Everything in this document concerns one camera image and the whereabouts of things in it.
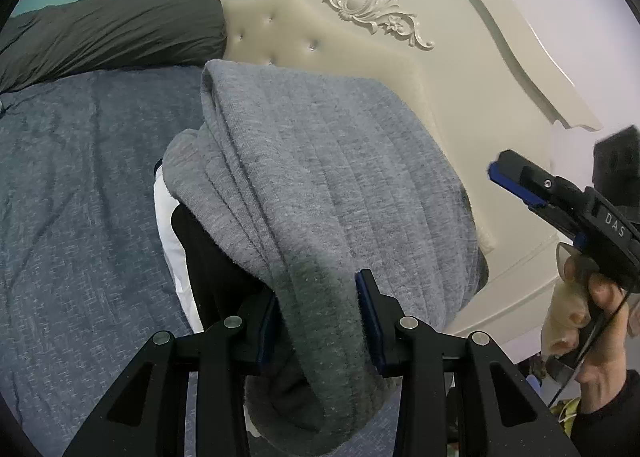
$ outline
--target black cable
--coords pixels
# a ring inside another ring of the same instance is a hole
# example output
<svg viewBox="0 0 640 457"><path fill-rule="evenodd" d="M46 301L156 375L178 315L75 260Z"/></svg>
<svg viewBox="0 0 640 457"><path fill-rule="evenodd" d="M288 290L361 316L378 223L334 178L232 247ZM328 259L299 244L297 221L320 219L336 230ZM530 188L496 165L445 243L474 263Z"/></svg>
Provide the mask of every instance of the black cable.
<svg viewBox="0 0 640 457"><path fill-rule="evenodd" d="M578 371L578 369L580 368L580 365L582 364L582 362L584 361L584 358L587 357L587 355L589 354L589 351L591 350L591 347L593 347L593 345L596 344L596 342L598 341L600 335L607 330L607 328L609 328L609 325L611 325L611 322L613 321L613 318L616 317L616 315L620 312L620 309L623 308L624 304L626 303L626 301L629 299L629 296L631 296L631 293L626 293L625 297L622 299L622 302L620 302L620 305L618 305L617 309L614 311L614 313L609 317L609 319L607 319L606 322L604 322L603 326L600 328L600 330L596 333L596 335L591 339L591 345L589 345L588 347L585 347L586 349L583 350L583 354L582 357L577 361L577 364L575 365L575 371L574 371L574 376L575 376L575 372ZM558 399L558 397L560 397L560 394L562 392L564 392L564 389L566 389L566 387L569 385L569 383L571 382L571 379L569 379L562 387L560 387L560 390L558 390L556 392L556 395L554 396L554 398L551 400L551 402L547 405L549 408L551 408L554 403L556 402L556 400Z"/></svg>

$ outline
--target cream headboard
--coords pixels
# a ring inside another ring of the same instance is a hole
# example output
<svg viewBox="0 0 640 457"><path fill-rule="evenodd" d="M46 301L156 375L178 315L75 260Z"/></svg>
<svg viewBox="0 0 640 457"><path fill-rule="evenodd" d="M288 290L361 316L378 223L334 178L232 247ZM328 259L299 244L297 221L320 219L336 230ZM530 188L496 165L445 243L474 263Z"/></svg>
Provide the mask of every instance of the cream headboard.
<svg viewBox="0 0 640 457"><path fill-rule="evenodd" d="M403 99L465 185L490 284L447 329L509 341L542 323L558 236L488 181L498 152L548 169L554 120L598 129L511 0L221 0L225 58L375 78Z"/></svg>

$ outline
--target dark gray pillow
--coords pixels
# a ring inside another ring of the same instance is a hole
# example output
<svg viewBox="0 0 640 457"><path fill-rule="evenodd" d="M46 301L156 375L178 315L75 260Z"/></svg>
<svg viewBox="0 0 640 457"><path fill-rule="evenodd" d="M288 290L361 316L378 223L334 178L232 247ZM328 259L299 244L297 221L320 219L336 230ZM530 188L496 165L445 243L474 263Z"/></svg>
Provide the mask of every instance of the dark gray pillow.
<svg viewBox="0 0 640 457"><path fill-rule="evenodd" d="M79 0L9 18L0 93L97 69L204 65L226 46L220 0Z"/></svg>

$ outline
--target triangular cutout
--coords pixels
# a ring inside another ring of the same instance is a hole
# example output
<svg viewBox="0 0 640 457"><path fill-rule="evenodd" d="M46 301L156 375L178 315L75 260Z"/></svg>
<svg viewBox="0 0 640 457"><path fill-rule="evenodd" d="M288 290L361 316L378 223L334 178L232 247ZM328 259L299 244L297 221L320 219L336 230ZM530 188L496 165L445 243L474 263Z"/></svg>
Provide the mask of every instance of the triangular cutout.
<svg viewBox="0 0 640 457"><path fill-rule="evenodd" d="M535 421L536 412L503 367L492 363L490 368L502 425L510 428Z"/></svg>
<svg viewBox="0 0 640 457"><path fill-rule="evenodd" d="M107 421L129 426L140 425L153 368L153 363L145 363L140 367L109 410Z"/></svg>

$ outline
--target bed sheet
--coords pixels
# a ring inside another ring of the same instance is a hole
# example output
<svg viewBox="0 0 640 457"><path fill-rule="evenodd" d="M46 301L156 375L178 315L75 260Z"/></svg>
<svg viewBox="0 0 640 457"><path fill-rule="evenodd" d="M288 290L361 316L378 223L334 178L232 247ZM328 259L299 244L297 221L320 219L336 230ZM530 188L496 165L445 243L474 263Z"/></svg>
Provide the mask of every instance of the bed sheet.
<svg viewBox="0 0 640 457"><path fill-rule="evenodd" d="M200 72L95 71L0 96L0 393L44 457L153 332L190 332L153 168L202 122Z"/></svg>

